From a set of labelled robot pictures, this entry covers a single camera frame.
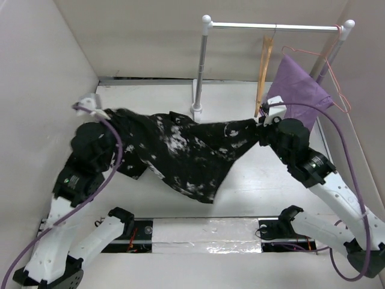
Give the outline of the black white patterned trousers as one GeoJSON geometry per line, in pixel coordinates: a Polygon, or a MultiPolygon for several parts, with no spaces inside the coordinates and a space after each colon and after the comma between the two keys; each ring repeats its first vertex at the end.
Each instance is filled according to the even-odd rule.
{"type": "Polygon", "coordinates": [[[105,112],[123,142],[120,173],[138,179],[149,169],[173,190],[204,204],[213,203],[233,164],[259,141],[254,119],[196,123],[172,111],[105,112]]]}

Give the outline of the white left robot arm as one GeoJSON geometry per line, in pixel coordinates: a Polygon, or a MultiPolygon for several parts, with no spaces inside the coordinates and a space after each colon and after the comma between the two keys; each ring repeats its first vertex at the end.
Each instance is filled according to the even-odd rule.
{"type": "Polygon", "coordinates": [[[72,153],[58,174],[44,230],[28,245],[34,253],[13,281],[36,288],[76,288],[84,268],[117,238],[134,233],[134,215],[115,207],[77,246],[72,243],[91,201],[110,182],[123,156],[123,143],[108,123],[82,124],[71,140],[72,153]]]}

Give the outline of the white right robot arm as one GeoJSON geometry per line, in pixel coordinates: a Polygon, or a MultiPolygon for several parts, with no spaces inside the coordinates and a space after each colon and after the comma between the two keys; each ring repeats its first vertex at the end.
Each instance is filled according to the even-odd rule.
{"type": "Polygon", "coordinates": [[[384,222],[346,185],[335,166],[309,146],[310,131],[297,119],[261,117],[259,144],[269,146],[290,175],[325,202],[347,226],[339,229],[291,205],[276,227],[285,237],[294,234],[317,239],[345,256],[367,278],[384,269],[384,222]]]}

